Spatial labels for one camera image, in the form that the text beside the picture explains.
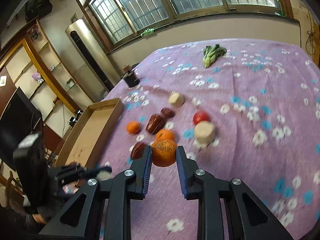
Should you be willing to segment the person's left hand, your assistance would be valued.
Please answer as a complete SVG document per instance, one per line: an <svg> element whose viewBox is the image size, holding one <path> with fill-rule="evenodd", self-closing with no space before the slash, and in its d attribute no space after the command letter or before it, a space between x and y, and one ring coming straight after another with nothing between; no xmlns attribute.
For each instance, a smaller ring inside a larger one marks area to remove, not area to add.
<svg viewBox="0 0 320 240"><path fill-rule="evenodd" d="M47 224L47 221L40 214L32 214L33 219L40 224Z"/></svg>

